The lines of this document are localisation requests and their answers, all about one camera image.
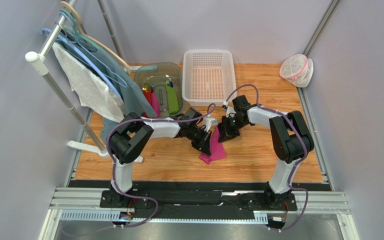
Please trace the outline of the magenta paper napkin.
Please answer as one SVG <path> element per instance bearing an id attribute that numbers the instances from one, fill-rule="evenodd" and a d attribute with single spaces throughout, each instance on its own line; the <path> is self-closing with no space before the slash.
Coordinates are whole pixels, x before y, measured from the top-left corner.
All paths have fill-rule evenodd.
<path id="1" fill-rule="evenodd" d="M 216 127 L 209 141 L 210 155 L 201 153 L 199 156 L 199 158 L 208 165 L 211 162 L 221 160 L 227 157 L 223 144 L 219 142 L 219 136 L 220 136 L 220 131 L 219 131 L 219 128 Z"/>

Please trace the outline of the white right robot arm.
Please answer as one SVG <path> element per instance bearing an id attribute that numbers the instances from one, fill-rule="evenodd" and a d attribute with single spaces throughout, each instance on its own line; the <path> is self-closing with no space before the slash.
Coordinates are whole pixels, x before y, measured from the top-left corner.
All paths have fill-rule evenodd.
<path id="1" fill-rule="evenodd" d="M 283 113 L 258 103 L 250 104 L 244 95 L 234 98 L 232 103 L 232 111 L 217 126 L 218 141 L 238 137 L 240 129 L 248 125 L 270 129 L 277 161 L 263 196 L 268 208 L 277 209 L 288 200 L 298 167 L 315 147 L 312 135 L 300 111 Z"/>

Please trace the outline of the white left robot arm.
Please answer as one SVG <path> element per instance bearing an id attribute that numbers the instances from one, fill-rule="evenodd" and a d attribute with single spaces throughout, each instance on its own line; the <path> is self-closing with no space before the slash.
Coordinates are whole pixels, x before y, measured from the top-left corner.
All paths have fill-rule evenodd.
<path id="1" fill-rule="evenodd" d="M 111 186 L 114 190 L 128 198 L 133 198 L 127 192 L 132 188 L 133 162 L 141 153 L 150 139 L 187 138 L 191 146 L 199 152 L 210 156 L 211 132 L 197 123 L 209 116 L 215 109 L 201 114 L 194 108 L 189 108 L 179 118 L 147 118 L 132 112 L 115 126 L 106 138 L 106 148 L 112 158 Z"/>

